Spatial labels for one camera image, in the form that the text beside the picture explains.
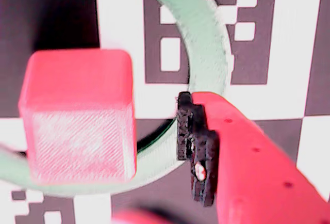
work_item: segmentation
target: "black and white pattern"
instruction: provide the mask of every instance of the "black and white pattern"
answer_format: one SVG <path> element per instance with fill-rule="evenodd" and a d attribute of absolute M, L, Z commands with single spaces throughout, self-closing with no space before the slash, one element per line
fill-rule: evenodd
<path fill-rule="evenodd" d="M 95 0 L 0 0 L 1 144 L 26 149 L 17 101 L 27 60 L 39 49 L 120 45 L 134 61 L 139 139 L 174 116 L 174 96 L 187 89 L 188 59 L 170 11 L 156 0 L 96 1 L 97 8 Z M 261 126 L 328 200 L 330 0 L 216 2 L 235 57 L 227 98 Z M 162 109 L 152 103 L 154 94 L 161 97 Z M 156 201 L 197 223 L 216 223 L 214 207 L 202 209 L 191 201 L 188 167 L 112 196 L 111 202 L 108 194 L 54 198 L 1 182 L 0 205 L 5 207 L 0 216 L 8 224 L 109 223 L 111 208 Z"/>

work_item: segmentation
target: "red robot arm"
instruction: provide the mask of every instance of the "red robot arm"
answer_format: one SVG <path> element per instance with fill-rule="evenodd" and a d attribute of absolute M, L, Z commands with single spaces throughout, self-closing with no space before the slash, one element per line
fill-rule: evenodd
<path fill-rule="evenodd" d="M 330 205 L 253 121 L 214 93 L 192 98 L 220 136 L 220 224 L 330 224 Z"/>

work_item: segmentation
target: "red cube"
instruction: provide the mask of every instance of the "red cube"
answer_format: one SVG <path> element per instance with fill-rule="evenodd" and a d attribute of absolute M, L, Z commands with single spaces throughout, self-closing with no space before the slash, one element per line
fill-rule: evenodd
<path fill-rule="evenodd" d="M 19 110 L 37 182 L 127 181 L 135 175 L 133 77 L 126 52 L 34 53 Z"/>

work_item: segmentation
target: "small red dot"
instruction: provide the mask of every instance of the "small red dot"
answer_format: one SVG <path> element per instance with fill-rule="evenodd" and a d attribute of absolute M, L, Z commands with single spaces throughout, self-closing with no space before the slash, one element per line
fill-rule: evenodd
<path fill-rule="evenodd" d="M 290 182 L 284 182 L 284 186 L 287 187 L 287 188 L 292 188 L 293 184 L 290 183 Z"/>

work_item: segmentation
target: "green ring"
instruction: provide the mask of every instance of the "green ring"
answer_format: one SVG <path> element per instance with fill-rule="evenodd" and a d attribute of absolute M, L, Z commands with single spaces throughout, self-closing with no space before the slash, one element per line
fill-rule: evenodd
<path fill-rule="evenodd" d="M 210 91 L 220 95 L 230 81 L 228 59 L 231 58 L 228 34 L 217 16 L 214 0 L 159 0 L 177 20 L 189 56 L 189 91 Z M 47 195 L 117 194 L 151 183 L 182 162 L 176 160 L 176 127 L 174 121 L 157 142 L 138 153 L 137 174 L 124 184 L 37 185 L 30 177 L 27 160 L 0 150 L 0 179 L 23 188 L 40 190 Z"/>

